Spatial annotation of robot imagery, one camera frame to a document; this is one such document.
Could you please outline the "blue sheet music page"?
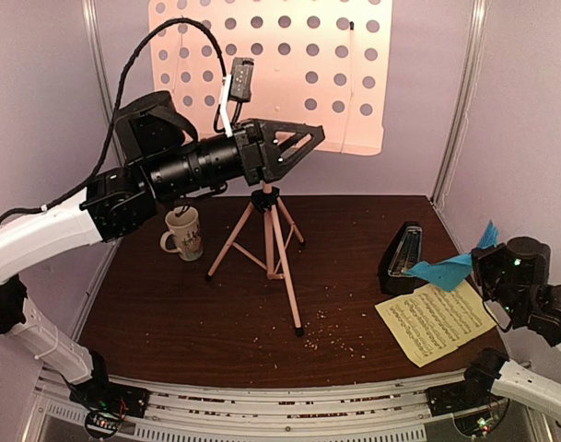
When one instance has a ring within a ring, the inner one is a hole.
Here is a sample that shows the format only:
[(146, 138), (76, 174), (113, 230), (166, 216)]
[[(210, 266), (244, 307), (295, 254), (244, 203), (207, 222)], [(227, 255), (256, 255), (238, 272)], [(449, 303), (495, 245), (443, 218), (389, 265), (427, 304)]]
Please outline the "blue sheet music page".
[[(486, 249), (491, 246), (496, 246), (497, 238), (498, 229), (493, 221), (490, 220), (476, 248)], [(444, 291), (450, 292), (453, 291), (472, 270), (472, 254), (468, 252), (435, 264), (419, 262), (411, 269), (406, 270), (404, 274), (427, 281)]]

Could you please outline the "yellow sheet music page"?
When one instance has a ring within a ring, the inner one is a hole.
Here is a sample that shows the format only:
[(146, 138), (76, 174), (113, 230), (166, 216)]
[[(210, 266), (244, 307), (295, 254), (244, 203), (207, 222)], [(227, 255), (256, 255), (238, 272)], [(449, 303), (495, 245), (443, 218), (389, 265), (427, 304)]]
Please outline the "yellow sheet music page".
[(427, 284), (375, 306), (416, 366), (426, 366), (495, 327), (482, 298), (466, 281), (447, 292)]

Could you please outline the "clear metronome cover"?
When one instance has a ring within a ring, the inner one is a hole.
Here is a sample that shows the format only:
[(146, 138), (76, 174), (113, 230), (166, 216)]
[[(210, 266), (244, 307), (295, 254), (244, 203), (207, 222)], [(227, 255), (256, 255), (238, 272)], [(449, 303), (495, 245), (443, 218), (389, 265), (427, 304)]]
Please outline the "clear metronome cover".
[(423, 230), (417, 223), (405, 223), (394, 239), (394, 252), (388, 266), (390, 277), (407, 277), (407, 271), (419, 263)]

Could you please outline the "black metronome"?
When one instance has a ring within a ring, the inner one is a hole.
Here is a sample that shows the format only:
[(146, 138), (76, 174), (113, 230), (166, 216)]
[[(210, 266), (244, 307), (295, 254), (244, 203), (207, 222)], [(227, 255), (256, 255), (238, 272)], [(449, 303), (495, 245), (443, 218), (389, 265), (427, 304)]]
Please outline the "black metronome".
[(383, 295), (412, 294), (418, 282), (407, 271), (420, 262), (423, 229), (418, 222), (405, 221), (382, 254), (377, 276)]

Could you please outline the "pink music stand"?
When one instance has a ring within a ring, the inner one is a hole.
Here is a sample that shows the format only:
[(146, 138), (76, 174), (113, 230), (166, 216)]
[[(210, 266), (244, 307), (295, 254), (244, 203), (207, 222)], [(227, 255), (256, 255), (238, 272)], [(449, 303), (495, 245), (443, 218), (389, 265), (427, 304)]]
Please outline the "pink music stand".
[[(167, 17), (197, 16), (210, 23), (224, 46), (224, 61), (246, 55), (254, 60), (248, 119), (321, 125), (324, 141), (316, 150), (361, 157), (376, 156), (383, 141), (383, 112), (389, 66), (392, 1), (151, 1), (149, 25)], [(227, 103), (215, 98), (216, 52), (191, 42), (193, 30), (163, 31), (151, 44), (155, 89), (172, 93), (200, 135), (215, 134), (210, 111)], [(230, 248), (267, 272), (284, 279), (295, 331), (302, 336), (297, 299), (286, 247), (291, 239), (305, 244), (297, 224), (272, 184), (263, 184), (206, 274), (210, 280)], [(263, 213), (265, 262), (235, 239), (256, 202)]]

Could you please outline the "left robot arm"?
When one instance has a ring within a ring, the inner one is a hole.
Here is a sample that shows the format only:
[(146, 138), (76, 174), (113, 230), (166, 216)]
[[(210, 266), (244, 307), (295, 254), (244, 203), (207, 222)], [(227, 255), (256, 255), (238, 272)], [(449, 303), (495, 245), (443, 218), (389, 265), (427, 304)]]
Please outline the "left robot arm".
[(139, 229), (162, 204), (228, 182), (281, 180), (325, 137), (320, 126), (248, 119), (230, 134), (200, 138), (171, 94), (147, 94), (115, 114), (123, 167), (92, 178), (65, 201), (0, 227), (0, 334), (17, 339), (64, 378), (74, 400), (108, 409), (118, 399), (104, 359), (48, 321), (28, 298), (21, 271), (65, 251), (110, 242)]

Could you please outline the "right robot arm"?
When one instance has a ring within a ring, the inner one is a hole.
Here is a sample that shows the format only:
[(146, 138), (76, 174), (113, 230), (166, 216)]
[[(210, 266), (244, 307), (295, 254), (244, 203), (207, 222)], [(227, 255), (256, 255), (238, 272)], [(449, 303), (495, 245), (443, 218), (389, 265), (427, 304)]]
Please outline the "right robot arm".
[[(473, 275), (484, 301), (497, 302), (510, 329), (527, 328), (561, 353), (561, 285), (550, 285), (550, 247), (531, 237), (471, 252)], [(561, 425), (561, 384), (487, 348), (464, 372), (457, 389), (463, 405), (474, 407), (489, 394), (508, 398)]]

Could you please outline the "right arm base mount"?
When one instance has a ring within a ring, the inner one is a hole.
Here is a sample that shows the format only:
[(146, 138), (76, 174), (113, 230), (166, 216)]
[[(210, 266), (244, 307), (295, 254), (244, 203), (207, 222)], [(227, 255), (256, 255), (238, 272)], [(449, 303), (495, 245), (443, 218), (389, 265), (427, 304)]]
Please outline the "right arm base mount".
[(433, 417), (501, 403), (488, 390), (471, 380), (430, 387), (425, 394)]

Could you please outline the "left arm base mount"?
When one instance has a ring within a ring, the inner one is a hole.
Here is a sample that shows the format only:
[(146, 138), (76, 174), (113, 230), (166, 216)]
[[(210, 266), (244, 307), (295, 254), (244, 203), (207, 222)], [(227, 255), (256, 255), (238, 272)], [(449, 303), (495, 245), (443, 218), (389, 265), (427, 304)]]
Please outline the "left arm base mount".
[(80, 384), (67, 383), (69, 399), (90, 411), (117, 418), (143, 418), (150, 392), (147, 389), (91, 378)]

